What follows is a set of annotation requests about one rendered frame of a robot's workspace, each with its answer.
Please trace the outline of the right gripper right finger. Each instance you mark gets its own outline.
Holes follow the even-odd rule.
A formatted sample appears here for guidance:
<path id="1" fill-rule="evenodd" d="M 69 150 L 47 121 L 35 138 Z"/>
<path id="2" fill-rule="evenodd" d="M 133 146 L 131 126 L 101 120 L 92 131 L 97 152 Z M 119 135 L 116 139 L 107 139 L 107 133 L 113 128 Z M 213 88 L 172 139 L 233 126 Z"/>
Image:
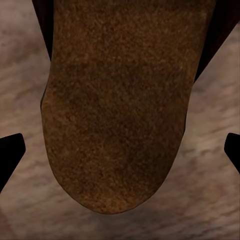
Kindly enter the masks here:
<path id="1" fill-rule="evenodd" d="M 224 151 L 240 173 L 240 135 L 229 133 L 227 135 Z"/>

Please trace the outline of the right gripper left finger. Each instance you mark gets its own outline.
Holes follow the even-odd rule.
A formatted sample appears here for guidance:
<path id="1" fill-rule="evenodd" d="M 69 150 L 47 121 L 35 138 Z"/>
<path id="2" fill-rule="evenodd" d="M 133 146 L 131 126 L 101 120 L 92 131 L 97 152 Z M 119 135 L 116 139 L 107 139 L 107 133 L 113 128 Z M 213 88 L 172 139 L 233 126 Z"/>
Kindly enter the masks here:
<path id="1" fill-rule="evenodd" d="M 21 133 L 0 138 L 0 193 L 26 152 Z"/>

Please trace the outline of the sandal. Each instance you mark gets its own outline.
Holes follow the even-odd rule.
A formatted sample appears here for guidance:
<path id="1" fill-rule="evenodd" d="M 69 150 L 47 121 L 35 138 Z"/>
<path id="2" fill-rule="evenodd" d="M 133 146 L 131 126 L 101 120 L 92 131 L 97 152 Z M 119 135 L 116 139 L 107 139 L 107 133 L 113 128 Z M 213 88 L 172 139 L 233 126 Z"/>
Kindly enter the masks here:
<path id="1" fill-rule="evenodd" d="M 54 177 L 93 212 L 130 211 L 166 179 L 240 0 L 32 3 L 51 61 L 40 108 Z"/>

